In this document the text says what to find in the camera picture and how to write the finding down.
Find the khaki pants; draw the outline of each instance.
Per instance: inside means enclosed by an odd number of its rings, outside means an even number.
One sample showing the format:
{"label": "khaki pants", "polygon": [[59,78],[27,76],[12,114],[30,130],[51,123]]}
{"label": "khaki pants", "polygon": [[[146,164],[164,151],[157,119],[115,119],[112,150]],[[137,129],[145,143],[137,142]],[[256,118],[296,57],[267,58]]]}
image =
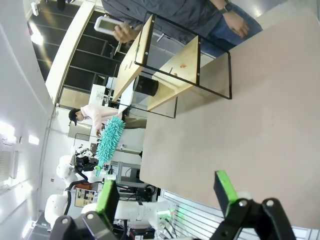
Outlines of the khaki pants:
{"label": "khaki pants", "polygon": [[133,118],[125,117],[124,118],[125,127],[124,129],[145,129],[147,125],[147,119],[145,118]]}

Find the person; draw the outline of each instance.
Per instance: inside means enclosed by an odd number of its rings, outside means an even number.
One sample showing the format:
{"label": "person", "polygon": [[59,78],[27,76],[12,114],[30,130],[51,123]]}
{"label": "person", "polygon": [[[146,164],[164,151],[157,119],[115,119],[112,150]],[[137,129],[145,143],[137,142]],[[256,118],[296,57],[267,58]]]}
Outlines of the person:
{"label": "person", "polygon": [[[115,27],[113,34],[122,43],[137,37],[147,11],[182,25],[227,51],[262,31],[256,20],[228,0],[102,0],[102,5],[124,22]],[[154,28],[184,44],[195,37],[159,18]],[[207,41],[202,41],[201,51],[216,58],[224,53]]]}
{"label": "person", "polygon": [[73,108],[69,112],[70,122],[74,125],[83,120],[92,119],[92,126],[95,129],[97,137],[101,136],[101,130],[105,129],[113,116],[122,119],[125,122],[125,129],[145,129],[147,120],[144,118],[126,117],[123,114],[118,114],[118,109],[108,106],[100,106],[95,104],[88,104],[80,109]]}

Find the dark gray shirt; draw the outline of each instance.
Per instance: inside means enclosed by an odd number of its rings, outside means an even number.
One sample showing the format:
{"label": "dark gray shirt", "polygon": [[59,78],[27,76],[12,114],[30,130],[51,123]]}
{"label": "dark gray shirt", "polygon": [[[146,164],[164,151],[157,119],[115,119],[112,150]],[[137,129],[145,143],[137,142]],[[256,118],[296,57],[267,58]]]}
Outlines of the dark gray shirt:
{"label": "dark gray shirt", "polygon": [[[113,17],[134,28],[143,23],[150,11],[206,37],[222,15],[209,0],[102,0],[104,9]],[[195,36],[163,21],[155,21],[157,30],[184,44]]]}

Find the blue jeans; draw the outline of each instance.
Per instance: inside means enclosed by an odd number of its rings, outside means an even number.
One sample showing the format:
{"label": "blue jeans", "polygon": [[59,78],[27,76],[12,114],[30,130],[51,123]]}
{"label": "blue jeans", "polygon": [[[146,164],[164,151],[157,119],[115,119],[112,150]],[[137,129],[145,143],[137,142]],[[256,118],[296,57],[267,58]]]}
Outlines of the blue jeans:
{"label": "blue jeans", "polygon": [[[209,32],[209,34],[206,36],[207,39],[213,41],[227,51],[262,31],[260,24],[244,10],[235,4],[232,4],[232,8],[233,11],[242,17],[247,23],[247,26],[249,27],[248,35],[244,38],[239,37],[228,27],[225,18],[222,17],[216,26],[214,26],[214,28],[211,30],[211,32]],[[201,43],[201,51],[216,58],[225,53],[220,48],[210,44],[205,40],[203,40]]]}

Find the man in pink shirt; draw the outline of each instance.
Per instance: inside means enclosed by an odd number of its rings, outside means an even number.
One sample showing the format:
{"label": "man in pink shirt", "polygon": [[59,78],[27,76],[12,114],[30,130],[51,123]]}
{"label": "man in pink shirt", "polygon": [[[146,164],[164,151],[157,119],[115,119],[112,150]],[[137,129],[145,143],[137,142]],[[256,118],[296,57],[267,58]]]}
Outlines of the man in pink shirt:
{"label": "man in pink shirt", "polygon": [[126,117],[122,114],[118,114],[118,109],[108,106],[88,104],[80,109],[74,108],[69,112],[69,119],[70,121],[74,121],[74,125],[77,125],[77,122],[92,119],[92,126],[98,137],[101,136],[100,131],[105,128],[104,125],[107,125],[108,120],[113,116],[116,116],[125,122],[125,129],[145,129],[147,125],[147,120],[144,118],[136,119],[133,117]]}

